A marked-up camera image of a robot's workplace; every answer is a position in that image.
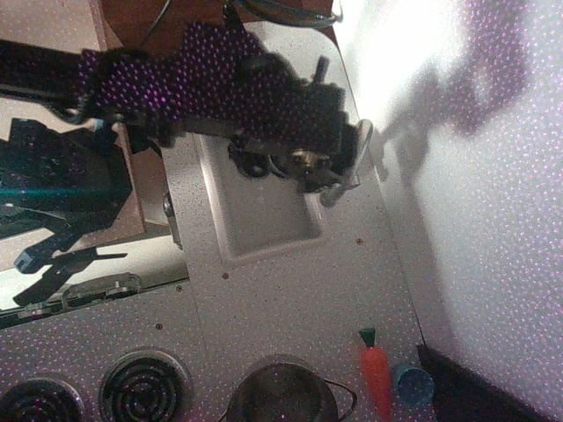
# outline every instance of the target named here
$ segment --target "electric stove burner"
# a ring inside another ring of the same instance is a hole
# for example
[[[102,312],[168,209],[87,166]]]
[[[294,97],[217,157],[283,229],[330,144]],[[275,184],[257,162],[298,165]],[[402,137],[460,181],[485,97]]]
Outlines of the electric stove burner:
[[[177,416],[184,382],[171,362],[142,356],[123,360],[100,392],[105,422],[168,422]]]
[[[0,415],[10,422],[83,420],[76,392],[48,379],[30,380],[10,389],[0,399]]]

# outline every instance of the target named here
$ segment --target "toy carrot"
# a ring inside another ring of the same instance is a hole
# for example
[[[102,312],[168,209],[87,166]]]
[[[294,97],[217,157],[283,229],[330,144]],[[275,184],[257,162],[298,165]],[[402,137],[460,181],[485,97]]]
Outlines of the toy carrot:
[[[362,353],[363,374],[376,404],[377,413],[383,422],[391,422],[391,370],[387,354],[376,347],[376,330],[360,331],[366,349]]]

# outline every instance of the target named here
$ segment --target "cooking pot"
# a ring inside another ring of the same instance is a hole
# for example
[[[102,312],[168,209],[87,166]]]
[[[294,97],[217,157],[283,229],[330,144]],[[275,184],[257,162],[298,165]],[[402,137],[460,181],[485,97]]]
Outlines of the cooking pot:
[[[338,422],[354,410],[356,394],[347,386],[315,374],[306,362],[287,355],[252,366],[223,415],[226,422]],[[347,390],[352,405],[341,417],[328,384]]]

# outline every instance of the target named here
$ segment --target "faucet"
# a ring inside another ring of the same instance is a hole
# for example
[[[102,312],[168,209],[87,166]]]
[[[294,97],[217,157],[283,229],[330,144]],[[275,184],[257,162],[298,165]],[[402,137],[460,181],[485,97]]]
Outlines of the faucet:
[[[342,198],[346,191],[355,189],[360,185],[358,171],[360,170],[360,164],[362,163],[363,156],[365,156],[366,151],[369,148],[369,142],[371,141],[374,128],[371,121],[367,119],[360,120],[357,127],[358,154],[355,158],[354,165],[346,170],[340,183],[332,185],[320,194],[320,203],[323,205],[323,207],[334,207],[334,205],[336,205],[336,202],[338,202],[338,200]]]

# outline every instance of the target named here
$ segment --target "sink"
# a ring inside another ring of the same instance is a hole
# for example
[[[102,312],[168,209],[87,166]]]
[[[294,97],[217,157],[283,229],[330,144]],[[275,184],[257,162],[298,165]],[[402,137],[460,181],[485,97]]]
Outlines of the sink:
[[[195,135],[223,262],[242,265],[311,248],[325,240],[326,218],[315,194],[270,174],[246,178],[229,159],[229,142]]]

